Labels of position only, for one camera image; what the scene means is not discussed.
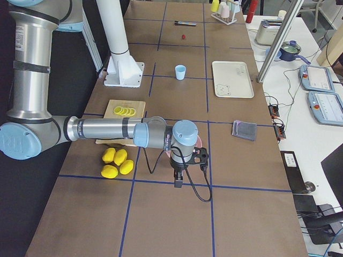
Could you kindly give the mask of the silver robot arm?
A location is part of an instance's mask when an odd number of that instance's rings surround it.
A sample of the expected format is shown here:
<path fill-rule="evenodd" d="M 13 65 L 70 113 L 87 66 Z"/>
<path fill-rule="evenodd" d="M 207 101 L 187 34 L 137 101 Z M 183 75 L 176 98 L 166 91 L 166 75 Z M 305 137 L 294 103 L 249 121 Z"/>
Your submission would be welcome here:
<path fill-rule="evenodd" d="M 198 129 L 189 120 L 168 125 L 161 117 L 79 119 L 52 116 L 47 109 L 53 31 L 83 29 L 82 1 L 9 1 L 16 22 L 14 95 L 8 122 L 1 126 L 1 151 L 26 160 L 67 141 L 132 139 L 143 148 L 170 151 L 174 185 L 198 164 Z"/>

